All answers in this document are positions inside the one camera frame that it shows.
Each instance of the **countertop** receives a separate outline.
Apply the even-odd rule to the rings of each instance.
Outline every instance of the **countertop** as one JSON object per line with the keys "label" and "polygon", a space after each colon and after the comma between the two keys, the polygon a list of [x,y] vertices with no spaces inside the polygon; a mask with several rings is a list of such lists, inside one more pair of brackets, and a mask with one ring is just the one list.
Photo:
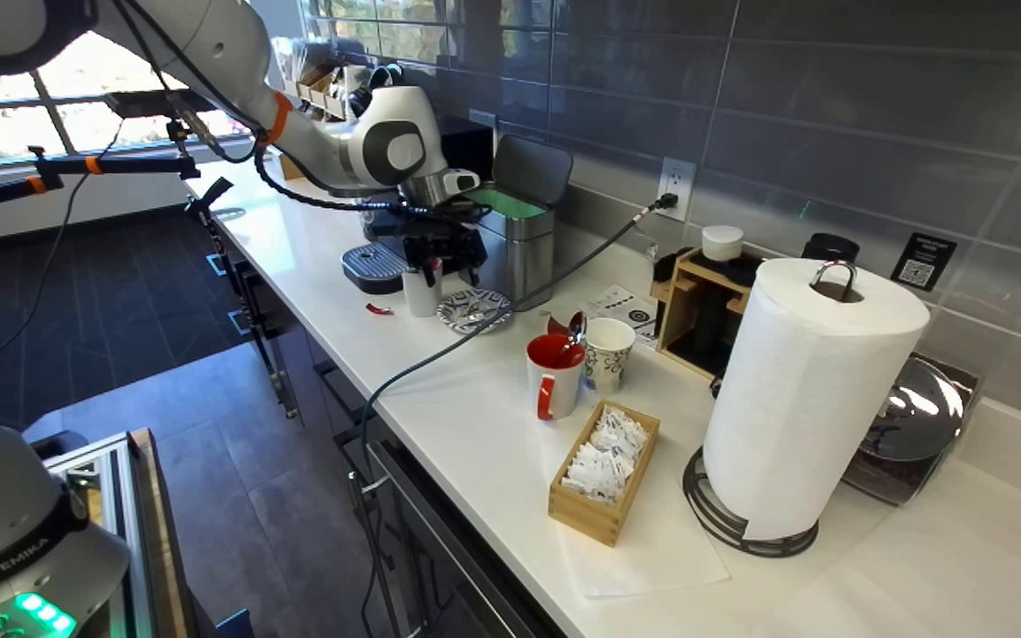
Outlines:
{"label": "countertop", "polygon": [[[438,321],[406,315],[401,296],[369,297],[342,282],[340,252],[366,243],[358,216],[260,187],[226,205],[221,226],[366,396],[455,346]],[[609,250],[549,307],[401,381],[374,406],[567,636],[1021,636],[1021,489],[961,453],[905,507],[839,485],[800,558],[757,561],[709,541],[681,497],[681,472],[711,396],[650,341],[614,400],[657,415],[661,441],[619,542],[609,549],[546,518],[549,479],[596,396],[582,395],[551,427],[534,421],[524,341],[546,314],[585,310],[618,282],[644,296],[635,278],[644,271],[641,257]]]}

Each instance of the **floor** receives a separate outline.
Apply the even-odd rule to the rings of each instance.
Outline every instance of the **floor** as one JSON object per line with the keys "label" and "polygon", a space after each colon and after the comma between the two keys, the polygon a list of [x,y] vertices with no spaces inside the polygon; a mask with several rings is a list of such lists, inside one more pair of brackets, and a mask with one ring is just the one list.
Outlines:
{"label": "floor", "polygon": [[206,268],[208,234],[177,211],[81,224],[62,234],[44,284],[39,271],[53,232],[0,243],[0,427],[39,415],[164,370],[234,347],[234,296]]}
{"label": "floor", "polygon": [[[239,346],[48,412],[29,435],[151,428],[187,583],[208,617],[243,607],[260,638],[342,638],[366,636],[369,549],[330,442],[340,421],[327,395],[302,395],[302,420],[283,420],[254,347]],[[378,601],[369,617],[387,636]]]}

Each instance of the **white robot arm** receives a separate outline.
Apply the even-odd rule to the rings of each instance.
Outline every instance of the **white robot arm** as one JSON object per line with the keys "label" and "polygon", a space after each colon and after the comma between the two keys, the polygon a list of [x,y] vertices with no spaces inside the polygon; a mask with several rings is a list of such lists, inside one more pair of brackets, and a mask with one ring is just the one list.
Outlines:
{"label": "white robot arm", "polygon": [[239,0],[0,0],[0,76],[44,63],[81,31],[180,79],[334,197],[406,187],[434,205],[458,193],[418,87],[374,89],[347,129],[316,123],[267,87],[268,41]]}

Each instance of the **small box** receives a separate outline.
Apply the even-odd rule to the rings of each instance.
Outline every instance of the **small box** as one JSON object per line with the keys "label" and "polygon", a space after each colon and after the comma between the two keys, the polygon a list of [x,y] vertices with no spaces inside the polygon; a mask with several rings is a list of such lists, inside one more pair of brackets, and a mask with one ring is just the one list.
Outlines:
{"label": "small box", "polygon": [[[619,493],[618,505],[585,500],[582,493],[574,493],[574,489],[567,489],[560,481],[567,474],[567,470],[574,465],[577,447],[592,435],[596,421],[601,420],[601,408],[622,412],[628,420],[635,420],[650,432],[650,441],[644,441],[644,447],[641,447],[641,453],[635,460],[635,472],[628,474],[622,493]],[[567,460],[556,470],[556,474],[549,481],[549,518],[556,518],[556,520],[564,520],[564,525],[572,525],[572,530],[614,548],[618,536],[619,536],[619,525],[622,525],[622,518],[628,518],[628,511],[631,511],[631,505],[635,505],[635,497],[639,497],[639,489],[644,481],[657,441],[659,441],[659,420],[631,412],[631,408],[622,408],[618,400],[600,400],[592,408],[585,428],[577,432]]]}

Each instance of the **gray tile backsplash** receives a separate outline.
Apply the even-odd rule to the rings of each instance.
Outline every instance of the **gray tile backsplash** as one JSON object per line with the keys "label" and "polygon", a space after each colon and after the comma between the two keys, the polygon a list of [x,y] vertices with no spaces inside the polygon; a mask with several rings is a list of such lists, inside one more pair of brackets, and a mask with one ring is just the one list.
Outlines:
{"label": "gray tile backsplash", "polygon": [[335,0],[335,31],[433,73],[434,109],[490,109],[577,152],[560,216],[609,234],[699,162],[674,250],[706,224],[797,257],[808,234],[889,275],[914,232],[956,243],[921,353],[1021,408],[1016,0]]}

